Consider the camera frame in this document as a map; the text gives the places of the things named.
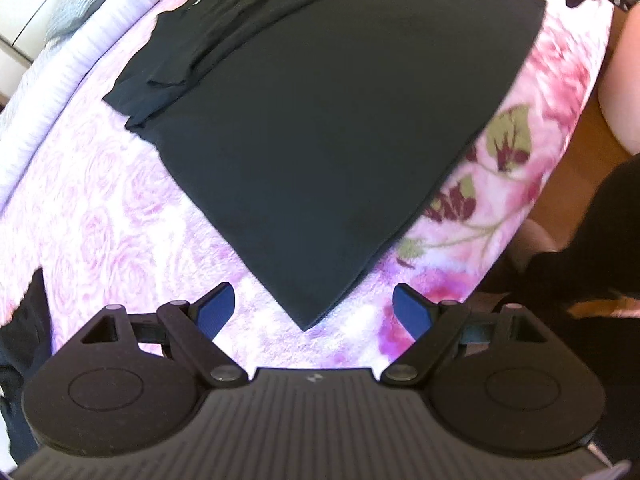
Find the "triangular cutout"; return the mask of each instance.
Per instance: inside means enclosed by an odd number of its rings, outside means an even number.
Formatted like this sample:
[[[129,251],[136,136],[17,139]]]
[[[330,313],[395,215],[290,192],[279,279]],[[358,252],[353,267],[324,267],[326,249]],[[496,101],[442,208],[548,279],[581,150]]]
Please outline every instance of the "triangular cutout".
[[[82,342],[85,344],[92,343],[113,343],[118,340],[118,332],[116,331],[116,320],[113,316],[104,316],[92,328]]]
[[[517,316],[513,319],[511,338],[523,343],[546,343],[546,338],[524,316]]]

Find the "ridged black surface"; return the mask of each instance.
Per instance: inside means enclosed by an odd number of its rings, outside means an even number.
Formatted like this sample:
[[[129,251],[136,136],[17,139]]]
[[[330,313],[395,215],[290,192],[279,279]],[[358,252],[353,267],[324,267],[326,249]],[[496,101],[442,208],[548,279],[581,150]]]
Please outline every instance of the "ridged black surface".
[[[443,430],[419,396],[368,370],[258,372],[210,394],[180,433],[112,459],[43,449],[15,480],[577,480],[602,464],[587,450],[517,460]]]

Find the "pink floral blanket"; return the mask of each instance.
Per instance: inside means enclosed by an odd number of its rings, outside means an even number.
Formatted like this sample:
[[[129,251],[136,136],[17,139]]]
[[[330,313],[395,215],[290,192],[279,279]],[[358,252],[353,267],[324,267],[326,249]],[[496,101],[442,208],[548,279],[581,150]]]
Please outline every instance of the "pink floral blanket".
[[[35,155],[0,218],[0,317],[44,268],[59,348],[108,303],[149,312],[196,300],[222,281],[236,312],[216,343],[255,367],[371,367],[412,342],[392,290],[464,300],[500,255],[570,140],[602,62],[612,9],[547,0],[543,30],[496,116],[403,240],[308,332],[287,317],[174,184],[155,149],[101,101],[151,34],[161,0],[93,67]]]

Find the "wooden floor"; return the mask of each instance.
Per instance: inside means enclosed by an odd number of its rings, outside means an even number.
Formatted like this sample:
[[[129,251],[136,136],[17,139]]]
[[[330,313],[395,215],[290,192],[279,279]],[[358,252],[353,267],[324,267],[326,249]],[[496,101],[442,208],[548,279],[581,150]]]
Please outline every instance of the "wooden floor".
[[[629,154],[619,145],[600,111],[595,92],[585,108],[569,148],[551,175],[530,217],[552,235],[559,247],[572,236],[596,188]],[[579,316],[606,315],[638,308],[630,301],[595,301],[574,307]]]

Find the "folded shirt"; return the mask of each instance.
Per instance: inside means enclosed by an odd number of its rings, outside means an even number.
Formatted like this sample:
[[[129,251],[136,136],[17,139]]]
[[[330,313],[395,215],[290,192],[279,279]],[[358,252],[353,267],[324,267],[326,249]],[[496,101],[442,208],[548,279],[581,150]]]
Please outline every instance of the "folded shirt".
[[[482,131],[542,0],[189,0],[104,100],[291,318],[320,321]]]

